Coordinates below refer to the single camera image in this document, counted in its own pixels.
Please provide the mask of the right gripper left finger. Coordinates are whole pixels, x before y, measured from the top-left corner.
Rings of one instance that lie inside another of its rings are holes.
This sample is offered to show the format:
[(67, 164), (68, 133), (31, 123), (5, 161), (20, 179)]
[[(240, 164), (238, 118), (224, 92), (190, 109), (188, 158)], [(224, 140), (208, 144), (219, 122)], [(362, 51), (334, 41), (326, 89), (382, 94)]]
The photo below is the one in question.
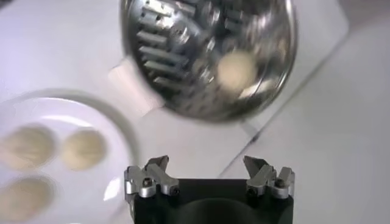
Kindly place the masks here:
[(168, 155), (164, 155), (151, 158), (143, 168), (129, 166), (124, 171), (125, 198), (133, 195), (141, 198), (153, 197), (158, 192), (157, 186), (163, 195), (179, 195), (179, 180), (165, 172), (168, 162)]

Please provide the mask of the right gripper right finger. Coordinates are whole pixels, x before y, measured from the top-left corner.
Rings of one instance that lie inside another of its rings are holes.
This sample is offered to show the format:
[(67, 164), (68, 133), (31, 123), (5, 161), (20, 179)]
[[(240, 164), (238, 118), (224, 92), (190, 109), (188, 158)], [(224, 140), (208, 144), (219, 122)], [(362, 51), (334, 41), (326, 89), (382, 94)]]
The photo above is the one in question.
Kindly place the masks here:
[(290, 167), (279, 172), (264, 159), (245, 156), (244, 165), (250, 176), (246, 181), (247, 194), (260, 197), (270, 191), (272, 197), (280, 200), (294, 197), (295, 173)]

